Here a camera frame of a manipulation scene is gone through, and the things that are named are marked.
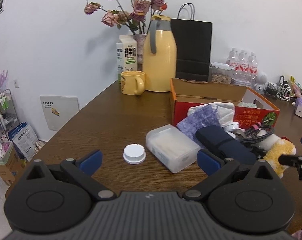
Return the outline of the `yellow white plush toy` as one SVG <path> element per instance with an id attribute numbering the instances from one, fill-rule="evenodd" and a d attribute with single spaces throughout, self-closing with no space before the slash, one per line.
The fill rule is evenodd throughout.
<path id="1" fill-rule="evenodd" d="M 280 155 L 295 155 L 297 150 L 293 143 L 286 139 L 282 139 L 275 134 L 271 134 L 266 139 L 257 143 L 259 149 L 266 152 L 263 159 L 273 168 L 275 173 L 281 179 L 288 166 L 279 163 Z"/>

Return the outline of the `navy zip pouch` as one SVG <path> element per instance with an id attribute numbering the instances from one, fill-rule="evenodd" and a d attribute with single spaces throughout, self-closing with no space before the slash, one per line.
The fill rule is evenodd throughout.
<path id="1" fill-rule="evenodd" d="M 257 157 L 220 126 L 207 126 L 196 131 L 197 140 L 212 154 L 220 159 L 233 158 L 240 164 L 251 165 Z"/>

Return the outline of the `translucent plastic storage box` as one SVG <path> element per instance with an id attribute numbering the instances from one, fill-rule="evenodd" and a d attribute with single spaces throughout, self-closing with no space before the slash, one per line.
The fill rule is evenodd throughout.
<path id="1" fill-rule="evenodd" d="M 172 173 L 178 173 L 193 164 L 200 150 L 197 143 L 172 125 L 148 132 L 146 147 Z"/>

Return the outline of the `purple drawstring cloth bag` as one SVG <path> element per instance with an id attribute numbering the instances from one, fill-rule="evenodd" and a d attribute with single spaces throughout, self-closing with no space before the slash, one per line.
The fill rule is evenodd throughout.
<path id="1" fill-rule="evenodd" d="M 195 133 L 198 129 L 208 126 L 221 126 L 218 110 L 211 105 L 204 105 L 202 108 L 190 114 L 176 125 L 184 135 L 197 143 L 201 148 L 205 147 L 196 138 Z"/>

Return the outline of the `white round lid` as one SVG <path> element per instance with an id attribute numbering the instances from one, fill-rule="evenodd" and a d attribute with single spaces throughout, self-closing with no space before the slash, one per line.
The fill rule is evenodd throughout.
<path id="1" fill-rule="evenodd" d="M 123 150 L 123 159 L 132 165 L 142 163 L 146 158 L 146 151 L 142 145 L 129 144 Z"/>

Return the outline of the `white cloth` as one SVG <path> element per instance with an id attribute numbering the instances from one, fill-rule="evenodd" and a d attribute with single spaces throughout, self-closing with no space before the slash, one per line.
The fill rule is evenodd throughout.
<path id="1" fill-rule="evenodd" d="M 211 106 L 216 112 L 221 127 L 225 127 L 233 122 L 235 106 L 232 102 L 211 102 L 204 105 L 190 107 L 187 111 L 187 116 L 195 113 L 205 106 Z"/>

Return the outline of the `small white cap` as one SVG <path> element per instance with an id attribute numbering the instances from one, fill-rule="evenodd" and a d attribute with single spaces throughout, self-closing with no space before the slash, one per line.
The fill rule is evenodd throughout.
<path id="1" fill-rule="evenodd" d="M 239 129 L 239 123 L 238 122 L 230 122 L 229 124 L 225 125 L 223 129 L 226 132 L 231 132 L 233 130 Z"/>

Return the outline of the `colourful snack packet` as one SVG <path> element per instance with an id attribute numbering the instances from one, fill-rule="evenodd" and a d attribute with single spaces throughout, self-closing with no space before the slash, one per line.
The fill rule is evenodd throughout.
<path id="1" fill-rule="evenodd" d="M 291 87 L 293 96 L 296 98 L 302 98 L 302 86 L 298 81 L 293 77 L 290 76 Z"/>

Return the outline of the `red cardboard box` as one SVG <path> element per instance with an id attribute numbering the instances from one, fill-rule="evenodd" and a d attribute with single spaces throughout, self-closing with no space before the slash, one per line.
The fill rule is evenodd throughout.
<path id="1" fill-rule="evenodd" d="M 240 128 L 257 122 L 274 126 L 280 113 L 278 107 L 249 87 L 182 79 L 171 79 L 170 83 L 173 125 L 186 118 L 191 107 L 213 102 L 233 103 L 234 121 Z"/>

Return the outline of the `blue white package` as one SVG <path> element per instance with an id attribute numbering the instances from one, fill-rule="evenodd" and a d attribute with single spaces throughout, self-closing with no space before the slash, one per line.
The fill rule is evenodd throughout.
<path id="1" fill-rule="evenodd" d="M 23 122 L 9 131 L 9 139 L 17 148 L 18 153 L 27 161 L 31 161 L 36 155 L 35 145 L 38 137 L 33 128 L 27 122 Z"/>

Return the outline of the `white robot figurine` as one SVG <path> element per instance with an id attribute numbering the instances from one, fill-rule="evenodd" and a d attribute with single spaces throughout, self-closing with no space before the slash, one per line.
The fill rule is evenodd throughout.
<path id="1" fill-rule="evenodd" d="M 268 76 L 265 72 L 258 70 L 254 78 L 253 88 L 259 94 L 264 94 L 265 84 L 268 82 Z"/>

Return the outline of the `water bottle right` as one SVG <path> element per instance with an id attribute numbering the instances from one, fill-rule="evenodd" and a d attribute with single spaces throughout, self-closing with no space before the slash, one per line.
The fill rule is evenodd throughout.
<path id="1" fill-rule="evenodd" d="M 256 74 L 258 69 L 258 62 L 256 59 L 256 54 L 251 52 L 251 55 L 248 57 L 248 69 L 247 71 L 251 74 Z"/>

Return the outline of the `water bottle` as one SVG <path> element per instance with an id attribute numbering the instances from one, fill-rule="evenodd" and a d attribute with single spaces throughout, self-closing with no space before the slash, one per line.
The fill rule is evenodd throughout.
<path id="1" fill-rule="evenodd" d="M 247 71 L 251 74 L 256 74 L 258 69 L 258 62 L 256 59 L 256 54 L 251 52 L 251 55 L 248 57 L 248 69 Z"/>
<path id="2" fill-rule="evenodd" d="M 239 64 L 237 70 L 248 72 L 248 57 L 247 52 L 245 50 L 242 50 L 239 53 Z"/>
<path id="3" fill-rule="evenodd" d="M 232 50 L 229 52 L 226 63 L 229 66 L 231 66 L 233 62 L 238 62 L 238 60 L 239 60 L 238 50 L 233 47 Z"/>

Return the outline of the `clear snack container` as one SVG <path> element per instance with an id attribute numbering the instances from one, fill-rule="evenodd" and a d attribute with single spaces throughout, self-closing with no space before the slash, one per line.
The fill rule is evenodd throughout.
<path id="1" fill-rule="evenodd" d="M 234 67 L 226 63 L 212 62 L 209 69 L 209 80 L 214 83 L 231 84 Z"/>

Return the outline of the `water bottle middle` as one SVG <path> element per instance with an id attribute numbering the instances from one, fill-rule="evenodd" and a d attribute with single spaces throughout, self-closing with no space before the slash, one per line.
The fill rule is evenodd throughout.
<path id="1" fill-rule="evenodd" d="M 242 50 L 239 53 L 239 64 L 237 70 L 248 72 L 248 57 L 247 52 L 245 50 Z"/>

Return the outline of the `yellow ceramic mug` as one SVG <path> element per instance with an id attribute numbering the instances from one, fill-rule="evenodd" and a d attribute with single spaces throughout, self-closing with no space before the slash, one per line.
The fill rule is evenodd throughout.
<path id="1" fill-rule="evenodd" d="M 145 77 L 145 73 L 140 71 L 122 72 L 121 92 L 125 95 L 142 95 L 145 91 Z"/>

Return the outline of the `water bottle left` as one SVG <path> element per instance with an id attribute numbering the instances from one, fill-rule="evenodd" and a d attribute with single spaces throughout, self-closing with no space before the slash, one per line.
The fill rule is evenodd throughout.
<path id="1" fill-rule="evenodd" d="M 231 66 L 233 62 L 238 62 L 238 60 L 239 60 L 238 50 L 233 47 L 232 50 L 229 52 L 226 63 L 229 66 Z"/>

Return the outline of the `white milk carton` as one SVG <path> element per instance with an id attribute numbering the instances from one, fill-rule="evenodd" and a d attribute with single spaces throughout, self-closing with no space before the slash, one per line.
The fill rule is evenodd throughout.
<path id="1" fill-rule="evenodd" d="M 116 43 L 116 59 L 118 82 L 121 82 L 121 73 L 137 71 L 137 42 L 131 35 L 120 35 Z"/>

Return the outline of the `yellow thermos jug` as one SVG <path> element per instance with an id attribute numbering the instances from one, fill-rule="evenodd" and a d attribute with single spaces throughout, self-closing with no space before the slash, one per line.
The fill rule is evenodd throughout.
<path id="1" fill-rule="evenodd" d="M 145 88 L 151 92 L 169 92 L 176 76 L 177 47 L 171 31 L 171 18 L 152 16 L 143 46 L 142 71 Z"/>

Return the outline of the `black paper bag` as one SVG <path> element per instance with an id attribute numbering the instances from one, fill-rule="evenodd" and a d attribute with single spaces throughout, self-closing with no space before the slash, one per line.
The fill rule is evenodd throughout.
<path id="1" fill-rule="evenodd" d="M 177 15 L 171 19 L 171 30 L 177 47 L 176 77 L 178 79 L 208 81 L 212 47 L 212 22 L 195 20 L 195 6 L 184 3 L 179 12 L 190 7 L 190 19 Z"/>

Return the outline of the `dried pink rose bouquet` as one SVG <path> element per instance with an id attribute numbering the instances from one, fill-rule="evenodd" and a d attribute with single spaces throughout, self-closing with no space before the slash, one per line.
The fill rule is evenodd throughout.
<path id="1" fill-rule="evenodd" d="M 101 22 L 109 27 L 121 29 L 126 26 L 133 35 L 147 33 L 147 16 L 161 16 L 167 10 L 165 0 L 129 0 L 130 8 L 126 9 L 119 0 L 116 1 L 117 7 L 105 9 L 98 2 L 87 2 L 84 7 L 84 14 L 92 15 L 95 12 L 103 11 L 104 15 Z"/>

